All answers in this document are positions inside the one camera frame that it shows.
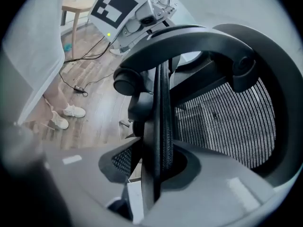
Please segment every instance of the wooden stool leg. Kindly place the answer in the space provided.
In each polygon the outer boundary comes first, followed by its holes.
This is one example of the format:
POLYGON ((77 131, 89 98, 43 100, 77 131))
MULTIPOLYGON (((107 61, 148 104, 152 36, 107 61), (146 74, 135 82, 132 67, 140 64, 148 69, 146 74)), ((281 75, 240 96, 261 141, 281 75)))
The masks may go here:
POLYGON ((71 56, 75 59, 75 41, 76 41, 76 32, 77 32, 77 24, 80 13, 75 13, 74 23, 72 26, 72 34, 71 34, 71 56))

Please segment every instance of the wooden floor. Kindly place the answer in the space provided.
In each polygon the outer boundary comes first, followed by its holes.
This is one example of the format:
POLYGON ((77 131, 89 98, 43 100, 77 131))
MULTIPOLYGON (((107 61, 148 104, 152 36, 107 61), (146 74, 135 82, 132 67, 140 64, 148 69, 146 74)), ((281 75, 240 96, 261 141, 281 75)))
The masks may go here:
MULTIPOLYGON (((103 35, 93 26, 88 25, 77 31, 75 45, 76 58, 82 57, 95 45, 103 35)), ((71 34, 62 37, 63 45, 71 43, 71 34)), ((99 54, 105 50, 108 41, 104 38, 88 55, 99 54)), ((71 59, 71 51, 65 54, 65 60, 71 59)), ((99 59, 76 61, 64 64, 61 75, 72 87, 85 87, 88 82, 96 81, 115 71, 121 57, 108 51, 99 59)), ((73 89, 63 82, 60 83, 64 95, 70 105, 86 110, 84 118, 64 116, 69 122, 69 128, 60 130, 52 122, 31 122, 28 127, 39 134, 42 140, 53 141, 61 149, 102 146, 108 142, 117 142, 131 133, 119 120, 127 121, 127 108, 130 97, 117 93, 113 87, 113 75, 102 81, 88 85, 85 89, 89 95, 74 93, 73 89)))

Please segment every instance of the mesh backrest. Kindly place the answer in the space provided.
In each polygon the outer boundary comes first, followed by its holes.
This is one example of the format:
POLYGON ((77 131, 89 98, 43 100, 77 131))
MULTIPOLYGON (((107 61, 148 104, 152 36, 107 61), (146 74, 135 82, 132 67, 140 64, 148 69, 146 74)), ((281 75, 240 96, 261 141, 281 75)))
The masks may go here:
POLYGON ((271 99, 260 79, 242 93, 234 93, 226 83, 175 108, 176 137, 254 168, 274 149, 274 117, 271 99))

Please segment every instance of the blue object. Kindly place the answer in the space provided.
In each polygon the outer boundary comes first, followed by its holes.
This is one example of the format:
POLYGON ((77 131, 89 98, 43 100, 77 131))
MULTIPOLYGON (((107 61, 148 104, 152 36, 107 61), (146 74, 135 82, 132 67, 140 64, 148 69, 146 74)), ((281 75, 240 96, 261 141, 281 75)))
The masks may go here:
POLYGON ((65 45, 63 46, 63 50, 64 50, 65 52, 70 51, 70 50, 71 50, 71 43, 65 44, 65 45))

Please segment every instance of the white shoe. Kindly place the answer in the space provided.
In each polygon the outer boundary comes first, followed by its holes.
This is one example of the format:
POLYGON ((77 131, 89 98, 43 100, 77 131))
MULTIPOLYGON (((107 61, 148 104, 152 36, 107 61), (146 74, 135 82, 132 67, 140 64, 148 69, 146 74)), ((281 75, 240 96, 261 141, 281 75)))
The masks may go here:
POLYGON ((60 129, 65 130, 68 128, 68 122, 66 119, 62 118, 56 111, 53 112, 52 121, 55 125, 57 125, 60 129))
POLYGON ((83 108, 76 107, 75 105, 68 105, 68 107, 63 110, 63 113, 66 116, 73 116, 77 118, 83 118, 85 116, 85 110, 83 108))
POLYGON ((109 51, 114 54, 114 55, 126 55, 127 53, 129 53, 131 49, 125 51, 125 52, 120 52, 120 49, 110 49, 109 51))

